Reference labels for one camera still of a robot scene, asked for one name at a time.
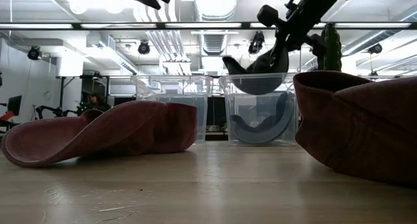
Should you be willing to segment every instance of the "person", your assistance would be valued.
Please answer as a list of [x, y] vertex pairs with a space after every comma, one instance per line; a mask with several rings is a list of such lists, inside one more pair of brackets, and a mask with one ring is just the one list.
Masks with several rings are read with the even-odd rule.
[[107, 111], [111, 108], [110, 105], [103, 101], [103, 98], [96, 93], [90, 94], [90, 105], [93, 109], [100, 111]]

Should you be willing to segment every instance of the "clear plastic bin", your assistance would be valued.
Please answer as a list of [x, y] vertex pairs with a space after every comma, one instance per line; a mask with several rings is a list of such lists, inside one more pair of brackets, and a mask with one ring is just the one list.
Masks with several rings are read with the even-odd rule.
[[[293, 87], [294, 75], [254, 74], [220, 78], [220, 86], [225, 93], [230, 144], [295, 144], [298, 109]], [[257, 90], [254, 92], [262, 92], [262, 89], [274, 91], [252, 95], [240, 89]]]
[[212, 92], [212, 78], [207, 76], [133, 76], [137, 100], [158, 100], [188, 104], [198, 108], [196, 143], [206, 137], [207, 98]]

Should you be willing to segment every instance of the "table surface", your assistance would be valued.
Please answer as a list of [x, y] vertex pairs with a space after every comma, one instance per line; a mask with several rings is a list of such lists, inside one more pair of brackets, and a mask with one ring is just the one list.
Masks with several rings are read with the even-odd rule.
[[417, 223], [417, 190], [333, 172], [297, 146], [22, 169], [0, 156], [2, 224]]

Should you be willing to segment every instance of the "red fabric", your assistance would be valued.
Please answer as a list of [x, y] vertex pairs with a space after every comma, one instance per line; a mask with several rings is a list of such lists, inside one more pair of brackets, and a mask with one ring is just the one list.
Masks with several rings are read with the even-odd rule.
[[294, 77], [297, 143], [335, 171], [417, 185], [417, 78], [374, 83], [341, 72]]
[[4, 136], [4, 155], [22, 167], [105, 154], [137, 156], [189, 148], [197, 137], [197, 108], [184, 104], [135, 101], [102, 113], [38, 120], [14, 127]]
[[11, 119], [12, 117], [14, 117], [14, 113], [13, 112], [9, 112], [4, 114], [3, 116], [0, 117], [0, 120], [8, 120]]

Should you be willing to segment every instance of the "ceiling-mounted camera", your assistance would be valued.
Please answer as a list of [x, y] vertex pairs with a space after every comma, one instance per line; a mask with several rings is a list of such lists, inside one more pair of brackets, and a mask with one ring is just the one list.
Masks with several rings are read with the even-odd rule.
[[27, 53], [27, 58], [31, 59], [32, 61], [39, 61], [42, 59], [42, 52], [40, 51], [40, 47], [32, 46], [32, 48]]
[[367, 52], [370, 54], [379, 54], [382, 52], [382, 46], [380, 44], [375, 44], [374, 46], [371, 46]]
[[265, 42], [265, 37], [262, 31], [256, 31], [249, 45], [249, 54], [258, 54], [262, 49], [262, 43]]
[[139, 52], [139, 54], [141, 54], [141, 55], [149, 54], [151, 49], [150, 49], [148, 43], [149, 43], [148, 40], [142, 40], [141, 44], [139, 45], [139, 48], [137, 49], [137, 52]]

